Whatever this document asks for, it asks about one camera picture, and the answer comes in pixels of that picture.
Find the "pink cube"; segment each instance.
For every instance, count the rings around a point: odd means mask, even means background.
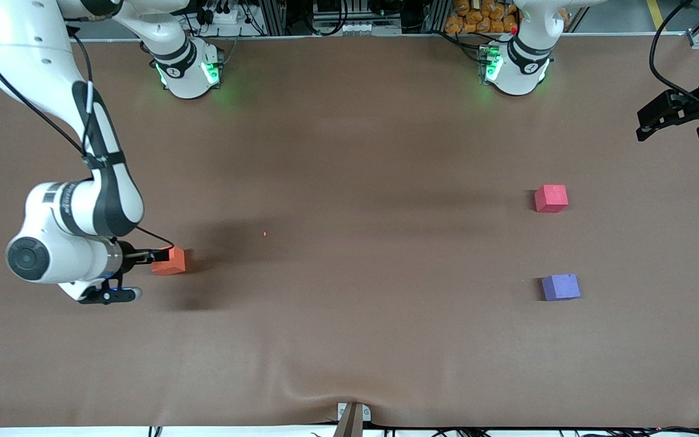
[[[536,191],[536,212],[560,212],[568,206],[565,185],[544,185]]]

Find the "brown table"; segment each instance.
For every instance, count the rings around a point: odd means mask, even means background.
[[[381,425],[699,426],[699,141],[635,140],[664,89],[649,42],[563,38],[511,98],[443,39],[243,41],[191,101],[136,44],[92,45],[143,225],[196,259],[110,307],[8,271],[30,188],[87,172],[0,92],[0,426],[309,423],[347,400]],[[660,69],[691,88],[699,52],[663,38]],[[542,183],[571,207],[532,211]],[[560,273],[582,299],[542,302]]]

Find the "yellow tape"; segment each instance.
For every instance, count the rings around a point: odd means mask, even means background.
[[[657,30],[663,25],[663,12],[660,12],[660,5],[657,4],[657,0],[646,0],[646,5],[649,6],[649,13],[652,14],[654,29]]]

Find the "blue cube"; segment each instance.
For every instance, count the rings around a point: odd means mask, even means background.
[[[541,281],[547,301],[571,300],[582,296],[575,274],[553,274]]]

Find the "cube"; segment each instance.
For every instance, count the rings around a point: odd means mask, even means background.
[[[553,274],[541,280],[547,301],[571,300],[582,296],[575,274]]]
[[[565,185],[543,185],[536,191],[536,212],[560,212],[568,206]]]
[[[159,276],[169,276],[185,272],[185,252],[180,247],[169,249],[168,261],[156,261],[152,265],[152,272]]]

